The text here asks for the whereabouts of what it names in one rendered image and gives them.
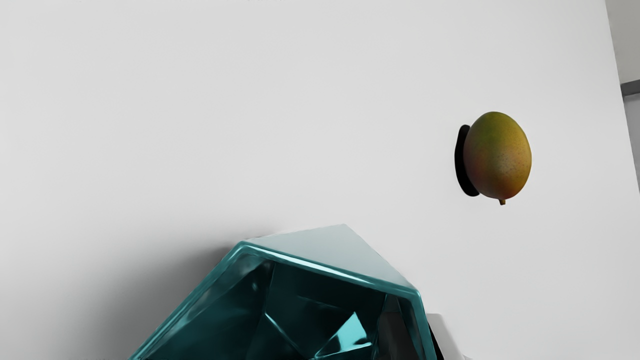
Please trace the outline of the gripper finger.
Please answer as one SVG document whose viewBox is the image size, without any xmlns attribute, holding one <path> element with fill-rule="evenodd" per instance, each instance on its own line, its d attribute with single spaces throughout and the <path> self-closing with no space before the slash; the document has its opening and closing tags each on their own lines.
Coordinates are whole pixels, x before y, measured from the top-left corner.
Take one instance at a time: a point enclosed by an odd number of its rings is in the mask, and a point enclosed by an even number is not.
<svg viewBox="0 0 640 360">
<path fill-rule="evenodd" d="M 441 354 L 441 360 L 473 360 L 462 353 L 441 314 L 429 313 L 428 323 L 434 338 L 434 346 L 437 348 L 436 352 Z"/>
</svg>

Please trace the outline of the teal faceted mug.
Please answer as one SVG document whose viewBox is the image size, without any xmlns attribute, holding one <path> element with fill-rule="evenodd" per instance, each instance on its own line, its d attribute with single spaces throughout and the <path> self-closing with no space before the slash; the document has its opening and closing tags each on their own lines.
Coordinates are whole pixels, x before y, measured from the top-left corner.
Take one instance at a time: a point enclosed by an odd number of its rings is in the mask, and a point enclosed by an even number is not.
<svg viewBox="0 0 640 360">
<path fill-rule="evenodd" d="M 128 360 L 444 360 L 419 291 L 345 224 L 238 242 Z"/>
</svg>

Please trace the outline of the green red mango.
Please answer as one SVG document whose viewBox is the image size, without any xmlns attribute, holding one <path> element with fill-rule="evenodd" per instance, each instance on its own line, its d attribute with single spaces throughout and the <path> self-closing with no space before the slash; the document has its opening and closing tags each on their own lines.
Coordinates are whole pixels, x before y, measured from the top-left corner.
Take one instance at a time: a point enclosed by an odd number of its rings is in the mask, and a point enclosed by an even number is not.
<svg viewBox="0 0 640 360">
<path fill-rule="evenodd" d="M 470 126 L 462 161 L 476 191 L 502 206 L 525 187 L 533 163 L 526 133 L 499 111 L 485 112 Z"/>
</svg>

